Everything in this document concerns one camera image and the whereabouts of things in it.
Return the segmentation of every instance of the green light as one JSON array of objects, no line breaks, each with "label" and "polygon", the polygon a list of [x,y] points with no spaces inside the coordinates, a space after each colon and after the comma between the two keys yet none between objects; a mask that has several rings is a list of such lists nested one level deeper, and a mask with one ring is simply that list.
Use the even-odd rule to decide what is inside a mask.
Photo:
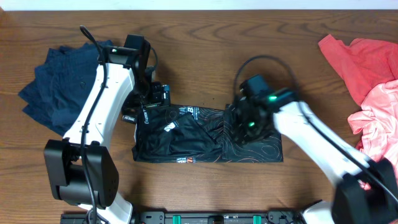
[{"label": "green light", "polygon": [[269,101],[274,101],[274,100],[276,100],[276,98],[277,98],[276,96],[270,96],[270,97],[268,97],[268,100]]}]

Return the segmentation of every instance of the table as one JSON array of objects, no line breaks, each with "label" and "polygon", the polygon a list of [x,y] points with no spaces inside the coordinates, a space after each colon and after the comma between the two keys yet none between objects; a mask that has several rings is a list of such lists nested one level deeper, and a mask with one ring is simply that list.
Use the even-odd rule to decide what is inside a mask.
[{"label": "table", "polygon": [[[79,47],[86,38],[122,45],[142,34],[156,49],[157,77],[171,87],[172,103],[223,109],[232,100],[233,77],[249,57],[271,54],[296,72],[312,110],[354,145],[346,121],[360,108],[318,48],[333,34],[396,42],[396,11],[63,11],[5,12],[0,17],[0,223],[58,223],[63,212],[81,212],[52,198],[43,149],[61,139],[21,110],[18,92],[34,79],[48,48]],[[291,86],[282,68],[253,62],[240,82],[261,73],[275,89]],[[283,138],[284,162],[275,164],[147,164],[134,162],[134,125],[118,121],[111,155],[119,191],[138,210],[263,211],[302,208],[331,200],[322,171]]]}]

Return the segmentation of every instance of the blue towel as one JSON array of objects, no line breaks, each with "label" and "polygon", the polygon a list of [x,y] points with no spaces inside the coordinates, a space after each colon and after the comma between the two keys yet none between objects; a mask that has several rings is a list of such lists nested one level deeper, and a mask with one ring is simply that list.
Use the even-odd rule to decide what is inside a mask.
[{"label": "blue towel", "polygon": [[[101,46],[112,45],[110,40]],[[49,49],[43,65],[35,68],[35,80],[19,92],[28,105],[23,112],[63,136],[76,121],[93,87],[98,66],[93,44],[79,49]]]}]

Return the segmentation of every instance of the clothing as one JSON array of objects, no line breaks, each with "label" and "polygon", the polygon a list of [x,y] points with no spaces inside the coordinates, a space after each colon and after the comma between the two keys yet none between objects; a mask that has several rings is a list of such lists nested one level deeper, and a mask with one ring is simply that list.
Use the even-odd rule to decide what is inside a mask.
[{"label": "clothing", "polygon": [[398,174],[398,80],[374,87],[348,117],[354,134],[363,132],[359,150],[375,161],[389,159]]},{"label": "clothing", "polygon": [[[112,45],[110,40],[101,46]],[[35,68],[35,80],[19,92],[28,105],[23,112],[63,136],[83,108],[93,87],[98,51],[93,44],[79,49],[49,49],[45,63]]]},{"label": "clothing", "polygon": [[345,46],[328,35],[319,47],[358,105],[376,85],[398,79],[398,44],[354,39]]},{"label": "clothing", "polygon": [[142,110],[137,119],[135,161],[282,162],[280,134],[239,146],[232,141],[232,106],[226,111],[192,106]]}]

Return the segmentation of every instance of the white background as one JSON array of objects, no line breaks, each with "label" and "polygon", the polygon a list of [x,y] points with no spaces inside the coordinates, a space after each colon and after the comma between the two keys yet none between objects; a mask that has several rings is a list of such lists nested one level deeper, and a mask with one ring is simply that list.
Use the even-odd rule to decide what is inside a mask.
[{"label": "white background", "polygon": [[0,0],[15,10],[398,9],[398,0]]}]

